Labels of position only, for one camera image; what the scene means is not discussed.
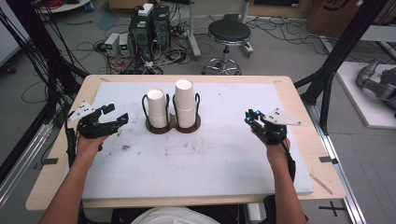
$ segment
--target stool base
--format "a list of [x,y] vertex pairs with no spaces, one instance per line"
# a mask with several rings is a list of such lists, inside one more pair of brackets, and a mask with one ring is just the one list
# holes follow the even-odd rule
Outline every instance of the stool base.
[[241,76],[239,65],[231,59],[212,59],[207,63],[201,72],[202,75],[236,75]]

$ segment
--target power supply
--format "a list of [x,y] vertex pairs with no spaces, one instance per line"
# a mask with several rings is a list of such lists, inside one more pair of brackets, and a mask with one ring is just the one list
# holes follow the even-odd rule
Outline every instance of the power supply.
[[105,42],[107,55],[109,57],[117,57],[120,53],[120,34],[111,34]]
[[120,34],[120,55],[123,58],[131,57],[131,40],[128,34]]

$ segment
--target stool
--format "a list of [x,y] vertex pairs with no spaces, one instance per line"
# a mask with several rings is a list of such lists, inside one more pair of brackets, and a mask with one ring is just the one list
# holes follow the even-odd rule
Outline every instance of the stool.
[[201,72],[207,75],[207,70],[214,70],[218,75],[229,75],[230,71],[241,75],[239,65],[228,58],[230,46],[241,46],[250,39],[250,29],[242,22],[231,20],[213,21],[208,27],[208,34],[211,39],[219,44],[225,45],[221,59],[212,59],[207,63]]

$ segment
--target human arm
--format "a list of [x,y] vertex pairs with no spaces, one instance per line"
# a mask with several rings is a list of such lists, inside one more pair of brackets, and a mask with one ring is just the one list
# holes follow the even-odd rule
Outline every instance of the human arm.
[[[289,147],[289,139],[285,139],[284,144]],[[265,146],[267,147],[267,159],[273,170],[275,180],[276,224],[306,223],[303,208],[289,174],[285,149],[281,144],[265,144]]]
[[76,159],[64,182],[59,187],[49,204],[40,224],[45,223],[78,223],[78,208],[85,186],[88,171],[93,165],[99,146],[107,136],[96,139],[78,137]]

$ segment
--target black metal pole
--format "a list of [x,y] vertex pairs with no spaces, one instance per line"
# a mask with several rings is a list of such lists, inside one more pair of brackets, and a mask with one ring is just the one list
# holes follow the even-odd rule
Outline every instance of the black metal pole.
[[350,51],[361,40],[361,37],[375,20],[376,15],[378,15],[387,2],[388,0],[365,0],[319,70],[313,75],[294,83],[296,88],[311,83],[307,91],[301,95],[303,101],[311,105],[316,103],[318,97],[324,91],[319,124],[325,134],[328,134],[327,118],[332,79]]

